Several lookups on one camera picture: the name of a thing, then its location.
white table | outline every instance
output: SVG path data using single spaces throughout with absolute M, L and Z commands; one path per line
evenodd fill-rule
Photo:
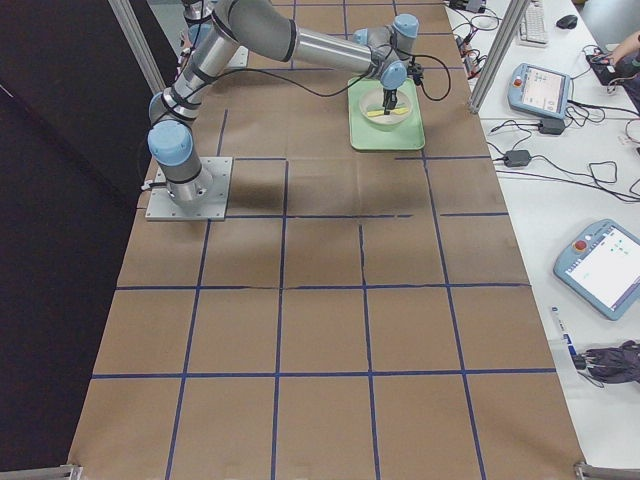
M 504 14 L 507 4 L 506 0 L 488 1 L 488 6 L 499 16 Z M 560 17 L 577 15 L 573 4 L 569 0 L 546 0 L 544 7 L 548 47 L 525 47 L 514 41 L 480 109 L 487 141 L 502 151 L 511 149 L 526 135 L 514 127 L 496 133 L 490 133 L 491 128 L 506 119 L 522 122 L 534 118 L 508 106 L 506 92 L 516 66 L 530 63 L 571 76 L 588 69 L 582 49 L 593 45 L 594 41 L 584 23 L 579 20 L 574 30 L 555 27 Z M 455 12 L 448 14 L 452 26 L 462 22 L 462 17 Z M 457 32 L 466 35 L 467 29 L 461 27 Z M 495 32 L 478 32 L 471 45 L 487 54 L 494 37 Z M 575 80 L 574 87 L 573 98 L 577 101 L 635 111 L 622 88 L 607 94 L 593 72 Z M 614 160 L 620 179 L 616 189 L 626 192 L 630 184 L 640 178 L 640 155 L 635 148 L 638 145 L 629 142 L 624 134 L 627 120 L 623 119 L 632 116 L 608 112 L 607 117 L 610 120 L 602 124 L 570 127 L 560 137 L 535 132 L 517 148 L 527 149 L 532 155 L 545 155 L 563 168 L 574 171 L 586 172 L 590 162 Z M 494 158 L 500 157 L 493 149 L 491 151 Z M 501 164 L 496 168 L 506 169 Z M 538 159 L 522 171 L 568 178 Z M 587 348 L 617 346 L 627 339 L 640 339 L 640 304 L 634 305 L 621 320 L 609 321 L 560 282 L 552 271 L 561 250 L 594 221 L 612 218 L 640 235 L 640 205 L 624 204 L 605 193 L 566 183 L 507 174 L 499 174 L 499 178 L 586 461 L 597 467 L 640 468 L 640 384 L 607 385 L 599 389 L 580 377 L 573 367 L 567 345 L 561 340 L 557 321 L 551 315 L 551 307 L 558 307 L 579 352 Z

white keyboard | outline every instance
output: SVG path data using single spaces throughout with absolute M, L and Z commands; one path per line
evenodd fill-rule
M 520 45 L 539 48 L 544 48 L 549 43 L 549 36 L 544 27 L 542 0 L 531 0 L 520 23 L 517 42 Z

black mouse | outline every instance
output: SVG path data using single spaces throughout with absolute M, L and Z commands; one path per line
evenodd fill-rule
M 566 15 L 556 22 L 558 28 L 576 28 L 578 24 L 578 17 L 575 15 Z

red button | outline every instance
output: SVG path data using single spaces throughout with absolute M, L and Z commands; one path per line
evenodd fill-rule
M 573 248 L 575 248 L 579 252 L 582 252 L 583 250 L 586 250 L 587 242 L 585 242 L 584 240 L 578 240 L 573 244 Z

yellow object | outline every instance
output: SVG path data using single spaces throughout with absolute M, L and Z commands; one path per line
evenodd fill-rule
M 409 112 L 407 107 L 394 108 L 393 110 L 389 110 L 389 112 L 394 113 L 396 115 L 404 115 Z M 367 112 L 367 117 L 379 117 L 380 115 L 384 115 L 384 109 L 382 110 L 372 110 Z

